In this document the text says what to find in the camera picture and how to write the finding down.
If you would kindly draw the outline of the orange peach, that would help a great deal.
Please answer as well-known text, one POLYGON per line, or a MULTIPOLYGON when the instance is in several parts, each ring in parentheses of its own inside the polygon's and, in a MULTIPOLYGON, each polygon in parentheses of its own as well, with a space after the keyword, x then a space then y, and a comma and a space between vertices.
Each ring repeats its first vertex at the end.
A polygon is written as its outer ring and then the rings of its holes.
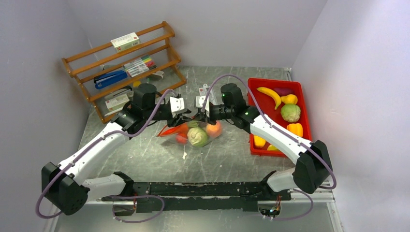
POLYGON ((207 124, 205 131, 210 138, 217 138, 222 134, 222 125, 219 121, 215 125, 207 124))

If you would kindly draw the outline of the clear zip bag orange zipper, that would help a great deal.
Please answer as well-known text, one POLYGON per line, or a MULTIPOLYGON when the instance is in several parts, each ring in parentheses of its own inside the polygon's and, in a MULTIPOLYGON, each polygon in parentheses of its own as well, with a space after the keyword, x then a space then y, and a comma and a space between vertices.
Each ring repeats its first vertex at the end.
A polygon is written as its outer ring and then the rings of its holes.
POLYGON ((156 136, 181 145, 203 147, 221 134, 222 124, 219 121, 209 124, 193 120, 175 127, 164 126, 156 136))

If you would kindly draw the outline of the orange carrot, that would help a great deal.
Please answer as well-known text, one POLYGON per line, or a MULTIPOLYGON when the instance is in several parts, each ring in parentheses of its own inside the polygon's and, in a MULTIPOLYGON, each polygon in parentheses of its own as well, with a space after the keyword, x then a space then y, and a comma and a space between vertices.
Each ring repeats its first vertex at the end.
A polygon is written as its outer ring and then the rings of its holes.
POLYGON ((189 127, 186 123, 183 123, 181 125, 175 126, 175 127, 168 127, 164 126, 162 130, 157 134, 157 137, 166 137, 172 134, 179 134, 179 133, 187 133, 189 130, 189 127))

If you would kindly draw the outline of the red apple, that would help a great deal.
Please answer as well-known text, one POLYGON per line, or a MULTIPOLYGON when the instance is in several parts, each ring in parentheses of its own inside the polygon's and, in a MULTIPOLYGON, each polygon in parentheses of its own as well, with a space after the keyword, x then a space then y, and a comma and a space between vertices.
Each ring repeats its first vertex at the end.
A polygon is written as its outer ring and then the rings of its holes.
POLYGON ((176 135, 176 142, 178 144, 185 145, 188 142, 187 135, 185 133, 179 133, 176 135))

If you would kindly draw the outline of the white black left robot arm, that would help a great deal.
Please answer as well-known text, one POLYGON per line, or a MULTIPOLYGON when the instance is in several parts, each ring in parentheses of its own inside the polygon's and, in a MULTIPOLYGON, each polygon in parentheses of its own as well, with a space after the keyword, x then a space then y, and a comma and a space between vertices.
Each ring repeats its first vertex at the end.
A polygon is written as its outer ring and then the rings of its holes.
POLYGON ((188 121, 185 114, 190 111, 180 94, 168 89, 159 101, 156 96, 154 85, 140 85, 132 101, 125 103, 95 138, 60 163, 49 162, 42 168, 42 193, 35 206, 38 217, 72 215, 98 198, 127 201, 135 196, 134 181, 122 172, 94 179, 89 174, 117 148, 141 134, 152 120, 166 121, 168 126, 188 121))

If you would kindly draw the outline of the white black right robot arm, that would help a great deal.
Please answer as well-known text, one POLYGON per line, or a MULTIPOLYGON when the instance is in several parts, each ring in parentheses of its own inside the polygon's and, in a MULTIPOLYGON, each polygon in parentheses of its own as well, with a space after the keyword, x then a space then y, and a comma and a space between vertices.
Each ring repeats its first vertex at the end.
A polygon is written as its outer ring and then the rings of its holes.
POLYGON ((219 105, 213 105, 205 96, 197 96, 198 113, 194 119, 206 123, 229 119, 237 128, 266 140, 295 164, 292 169, 268 175, 266 184, 261 187, 261 195, 266 200, 273 200, 286 189, 298 188, 312 194, 322 187, 332 170, 322 141, 312 142, 297 136, 262 113, 258 106, 248 105, 236 84, 223 85, 221 93, 223 103, 219 105))

